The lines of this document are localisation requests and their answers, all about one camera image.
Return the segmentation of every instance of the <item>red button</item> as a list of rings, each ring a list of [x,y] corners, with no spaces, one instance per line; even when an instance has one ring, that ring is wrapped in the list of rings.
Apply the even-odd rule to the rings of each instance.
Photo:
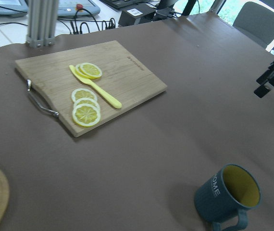
[[[76,4],[76,9],[78,9],[78,10],[83,9],[83,5],[82,4]]]

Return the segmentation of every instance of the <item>ceramic mug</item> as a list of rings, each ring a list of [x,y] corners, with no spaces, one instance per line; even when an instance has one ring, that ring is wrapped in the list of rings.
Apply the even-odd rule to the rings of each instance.
[[[260,200],[260,188],[254,177],[235,164],[225,165],[196,191],[194,198],[199,215],[212,223],[213,231],[220,231],[221,223],[236,216],[237,224],[223,231],[245,229],[246,211],[257,207]]]

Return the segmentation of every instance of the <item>lemon slice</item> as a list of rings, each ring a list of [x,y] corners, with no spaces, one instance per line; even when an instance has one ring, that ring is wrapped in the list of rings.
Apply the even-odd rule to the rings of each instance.
[[[93,105],[82,103],[72,112],[73,121],[83,127],[91,127],[100,121],[100,111]]]
[[[91,98],[80,98],[80,99],[76,100],[74,102],[74,107],[76,107],[77,105],[80,105],[82,103],[88,103],[92,106],[95,106],[100,111],[100,105],[98,104],[98,102],[96,102],[94,99],[91,99]]]
[[[91,98],[95,101],[98,100],[97,95],[87,88],[77,88],[74,91],[72,91],[71,99],[73,100],[73,102],[81,98]]]
[[[78,74],[78,76],[80,76],[80,77],[82,77],[82,78],[95,79],[95,78],[99,78],[99,77],[102,76],[102,74],[101,74],[101,75],[94,75],[94,76],[85,75],[84,72],[82,72],[80,66],[81,66],[81,64],[77,64],[77,65],[75,66],[75,71],[76,71],[76,73]]]
[[[91,63],[79,64],[76,66],[76,69],[91,78],[99,78],[102,76],[102,70],[98,66]]]

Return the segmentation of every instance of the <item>keyboard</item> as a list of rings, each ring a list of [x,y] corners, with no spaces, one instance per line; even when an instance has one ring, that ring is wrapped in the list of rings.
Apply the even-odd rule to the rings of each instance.
[[[149,2],[151,0],[100,0],[113,8],[120,9],[125,6],[134,5],[140,2]]]

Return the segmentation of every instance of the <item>chair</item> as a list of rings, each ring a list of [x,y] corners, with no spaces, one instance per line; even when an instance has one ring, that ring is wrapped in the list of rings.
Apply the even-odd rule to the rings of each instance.
[[[233,27],[266,49],[274,39],[274,12],[254,2],[246,2]]]

